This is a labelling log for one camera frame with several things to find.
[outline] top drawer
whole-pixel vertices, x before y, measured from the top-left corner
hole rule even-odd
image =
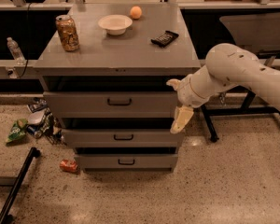
[[[119,69],[110,69],[109,71],[101,71],[99,74],[95,76],[82,76],[83,71],[76,71],[79,75],[75,75],[75,71],[71,69],[70,76],[54,76],[52,71],[54,69],[49,70],[48,76],[42,76],[42,83],[44,85],[45,91],[54,91],[54,92],[79,92],[79,91],[101,91],[101,92],[112,92],[112,91],[172,91],[172,87],[168,86],[166,82],[169,79],[177,78],[182,79],[190,70],[184,70],[182,72],[182,76],[168,76],[164,73],[172,74],[174,69],[165,69],[162,71],[155,70],[149,68],[149,75],[143,75],[144,71],[132,71],[131,74],[127,74],[127,71],[120,71]],[[88,70],[88,73],[93,73],[93,69]],[[134,76],[134,73],[140,73],[141,76]]]
[[[44,92],[56,118],[172,118],[177,95],[168,92]]]

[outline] can label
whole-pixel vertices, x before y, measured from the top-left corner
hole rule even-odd
[[[42,136],[42,132],[39,130],[39,126],[28,125],[27,132],[36,139]]]
[[[70,172],[70,173],[76,173],[77,172],[76,161],[62,160],[60,162],[59,166],[63,171]]]
[[[69,15],[60,15],[56,18],[56,27],[60,41],[65,51],[74,51],[79,48],[77,29],[74,20]]]

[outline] white bowl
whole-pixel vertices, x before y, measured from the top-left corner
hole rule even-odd
[[[109,15],[101,18],[98,23],[110,35],[121,35],[132,25],[133,21],[124,15]]]

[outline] trash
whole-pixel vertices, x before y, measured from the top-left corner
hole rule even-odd
[[[53,135],[58,135],[62,131],[62,126],[57,118],[54,118]]]
[[[43,110],[48,107],[47,102],[45,100],[34,98],[34,101],[35,104],[27,106],[31,113]]]
[[[38,139],[42,136],[42,132],[40,132],[39,129],[40,129],[40,126],[34,126],[34,125],[27,126],[28,134],[30,134],[35,139]]]
[[[62,160],[59,166],[65,172],[69,172],[69,173],[77,172],[77,163],[75,161]]]
[[[53,134],[53,124],[54,117],[52,113],[49,113],[44,120],[43,126],[39,129],[44,135],[52,135]]]
[[[28,117],[28,124],[36,125],[36,126],[41,125],[45,121],[46,118],[45,113],[46,113],[45,109],[32,113]]]
[[[13,126],[9,132],[6,143],[11,143],[12,141],[16,141],[22,139],[26,135],[26,127],[28,124],[27,119],[18,119],[13,123]]]

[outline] drawer front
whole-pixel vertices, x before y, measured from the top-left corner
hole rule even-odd
[[[75,156],[83,170],[163,169],[173,171],[177,155],[80,155]]]
[[[168,130],[63,130],[69,147],[180,147],[184,135]]]
[[[56,118],[172,118],[176,92],[45,92]]]

